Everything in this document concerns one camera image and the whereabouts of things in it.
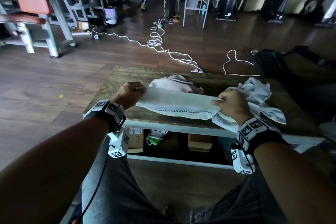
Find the black cable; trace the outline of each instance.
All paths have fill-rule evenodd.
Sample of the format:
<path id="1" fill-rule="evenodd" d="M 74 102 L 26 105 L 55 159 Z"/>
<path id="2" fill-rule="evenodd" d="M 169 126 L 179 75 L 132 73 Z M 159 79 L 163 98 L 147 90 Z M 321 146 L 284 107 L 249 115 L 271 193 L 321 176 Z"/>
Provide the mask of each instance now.
<path id="1" fill-rule="evenodd" d="M 103 167 L 103 171 L 101 172 L 101 175 L 100 175 L 100 178 L 99 178 L 97 187 L 96 187 L 94 193 L 92 194 L 92 197 L 91 197 L 89 203 L 87 204 L 86 208 L 85 208 L 84 211 L 82 212 L 81 216 L 79 216 L 79 218 L 77 219 L 76 224 L 79 224 L 80 220 L 83 218 L 83 215 L 86 213 L 87 209 L 89 208 L 90 204 L 91 204 L 92 201 L 93 201 L 93 198 L 95 197 L 95 195 L 96 195 L 96 193 L 97 193 L 97 191 L 98 191 L 100 182 L 102 181 L 103 174 L 104 174 L 104 171 L 105 171 L 105 168 L 106 168 L 106 163 L 107 163 L 107 159 L 108 159 L 108 157 L 109 157 L 109 154 L 107 154 L 107 156 L 106 156 L 105 164 L 104 164 L 104 167 Z"/>
<path id="2" fill-rule="evenodd" d="M 254 171 L 253 171 L 253 167 L 252 167 L 252 165 L 251 165 L 249 159 L 247 158 L 245 151 L 243 151 L 243 153 L 244 153 L 244 155 L 245 155 L 245 158 L 246 158 L 247 162 L 249 163 L 249 166 L 250 166 L 251 171 L 252 171 L 252 175 L 253 175 L 253 177 L 254 177 L 255 186 L 256 186 L 256 188 L 257 188 L 257 192 L 258 192 L 258 205 L 259 205 L 260 220 L 263 222 L 263 211 L 262 211 L 262 209 L 261 209 L 261 202 L 260 202 L 260 193 L 259 193 L 258 182 L 257 182 L 257 179 L 256 179 L 256 177 L 255 177 L 255 174 L 254 174 Z"/>

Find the folded cloth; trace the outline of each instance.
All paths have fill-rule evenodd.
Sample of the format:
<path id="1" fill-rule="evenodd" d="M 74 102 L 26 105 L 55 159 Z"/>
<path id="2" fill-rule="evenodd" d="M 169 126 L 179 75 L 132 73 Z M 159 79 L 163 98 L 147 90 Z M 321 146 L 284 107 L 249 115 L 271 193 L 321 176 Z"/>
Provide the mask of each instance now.
<path id="1" fill-rule="evenodd" d="M 202 94 L 187 94 L 186 92 L 182 92 L 182 90 L 185 90 L 186 88 L 179 84 L 190 84 L 186 81 L 178 82 L 179 84 L 177 85 L 172 83 L 176 82 L 175 80 L 179 81 L 179 77 L 162 79 L 165 80 L 155 79 L 150 84 L 150 87 L 147 87 L 146 93 L 137 102 L 136 106 L 144 107 L 153 112 L 167 116 L 200 120 L 211 119 L 214 124 L 233 133 L 237 133 L 239 126 L 236 121 L 229 116 L 224 115 L 219 107 L 211 104 L 212 100 L 222 99 Z M 176 87 L 174 87 L 175 90 L 167 90 L 156 87 L 164 87 L 165 85 L 169 85 L 170 87 L 174 85 Z M 276 122 L 286 124 L 285 116 L 279 109 L 269 107 L 266 103 L 260 102 L 262 99 L 266 100 L 271 96 L 269 84 L 264 85 L 260 81 L 250 78 L 246 81 L 246 85 L 244 85 L 245 83 L 243 85 L 239 84 L 238 87 L 229 87 L 227 90 L 237 89 L 238 91 L 244 93 L 245 97 L 249 101 L 248 104 L 253 116 L 260 117 L 260 113 L 263 113 Z"/>
<path id="2" fill-rule="evenodd" d="M 163 77 L 161 79 L 155 79 L 149 85 L 149 87 L 175 90 L 179 92 L 203 94 L 202 88 L 197 88 L 192 82 L 188 82 L 183 76 L 175 74 L 170 77 Z"/>

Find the wooden tabletop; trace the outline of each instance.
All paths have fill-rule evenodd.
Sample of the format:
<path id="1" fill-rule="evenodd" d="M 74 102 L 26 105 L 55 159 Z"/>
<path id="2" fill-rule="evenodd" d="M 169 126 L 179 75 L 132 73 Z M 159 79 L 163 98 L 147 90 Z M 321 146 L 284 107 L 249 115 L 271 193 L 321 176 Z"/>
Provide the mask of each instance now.
<path id="1" fill-rule="evenodd" d="M 151 69 L 144 67 L 129 67 L 116 65 L 107 80 L 103 83 L 95 97 L 86 107 L 86 113 L 100 99 L 113 98 L 117 90 L 125 82 L 141 82 L 144 86 L 157 78 L 168 77 L 180 74 L 195 86 L 202 87 L 204 94 L 218 96 L 223 90 L 230 86 L 238 86 L 244 83 L 248 76 L 224 76 L 206 73 L 186 73 L 181 71 Z M 274 124 L 282 133 L 297 136 L 322 137 L 319 129 L 314 125 L 312 119 L 294 102 L 287 91 L 277 80 L 258 77 L 263 83 L 271 85 L 271 97 L 266 103 L 272 107 L 279 108 L 286 117 L 287 125 Z M 182 117 L 171 117 L 149 111 L 142 107 L 134 106 L 125 112 L 128 120 L 146 121 L 160 124 L 183 125 L 202 128 L 219 128 L 211 120 L 192 120 Z"/>

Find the barcode label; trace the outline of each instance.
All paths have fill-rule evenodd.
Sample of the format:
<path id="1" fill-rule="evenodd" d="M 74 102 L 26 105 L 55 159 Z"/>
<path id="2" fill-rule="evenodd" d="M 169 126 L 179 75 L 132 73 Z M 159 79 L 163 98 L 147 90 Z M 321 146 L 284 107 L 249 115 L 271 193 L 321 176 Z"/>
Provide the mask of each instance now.
<path id="1" fill-rule="evenodd" d="M 142 128 L 129 128 L 130 135 L 141 134 L 141 133 L 142 133 Z"/>

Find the jeans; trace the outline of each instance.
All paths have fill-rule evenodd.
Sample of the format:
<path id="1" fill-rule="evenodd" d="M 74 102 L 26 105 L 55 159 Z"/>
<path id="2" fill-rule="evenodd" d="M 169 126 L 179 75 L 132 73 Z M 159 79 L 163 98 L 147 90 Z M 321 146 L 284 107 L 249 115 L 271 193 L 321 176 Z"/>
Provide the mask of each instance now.
<path id="1" fill-rule="evenodd" d="M 83 181 L 83 210 L 90 201 L 101 176 L 109 145 L 107 138 Z M 212 208 L 190 213 L 190 223 L 288 223 L 261 171 L 227 192 Z M 108 156 L 98 191 L 83 216 L 84 224 L 174 223 L 159 212 L 141 191 L 128 166 L 126 156 Z"/>

